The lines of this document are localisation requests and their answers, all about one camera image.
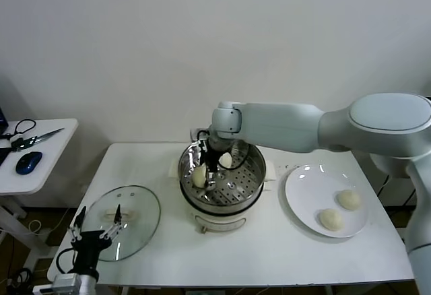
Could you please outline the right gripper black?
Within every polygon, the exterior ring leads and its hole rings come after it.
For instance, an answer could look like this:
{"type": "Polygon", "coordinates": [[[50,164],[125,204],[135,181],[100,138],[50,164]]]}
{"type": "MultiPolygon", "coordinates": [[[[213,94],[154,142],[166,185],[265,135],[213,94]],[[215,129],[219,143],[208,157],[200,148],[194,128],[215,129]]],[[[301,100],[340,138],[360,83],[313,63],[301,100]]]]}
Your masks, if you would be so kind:
{"type": "Polygon", "coordinates": [[[216,188],[220,155],[211,148],[205,139],[195,142],[195,151],[197,155],[196,167],[206,165],[207,168],[207,172],[205,173],[205,190],[213,191],[216,188]]]}

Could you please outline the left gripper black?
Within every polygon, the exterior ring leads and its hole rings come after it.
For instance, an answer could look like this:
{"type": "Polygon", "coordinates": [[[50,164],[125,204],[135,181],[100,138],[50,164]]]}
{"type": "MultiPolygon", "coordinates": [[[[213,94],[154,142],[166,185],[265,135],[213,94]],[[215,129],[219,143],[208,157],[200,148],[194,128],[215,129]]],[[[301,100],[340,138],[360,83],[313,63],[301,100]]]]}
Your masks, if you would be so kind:
{"type": "Polygon", "coordinates": [[[71,273],[98,274],[97,264],[100,253],[112,244],[112,240],[114,240],[123,229],[121,222],[121,205],[117,205],[113,224],[104,232],[99,230],[82,232],[81,234],[85,215],[86,206],[83,206],[68,228],[68,233],[72,241],[71,245],[77,252],[71,273]]]}

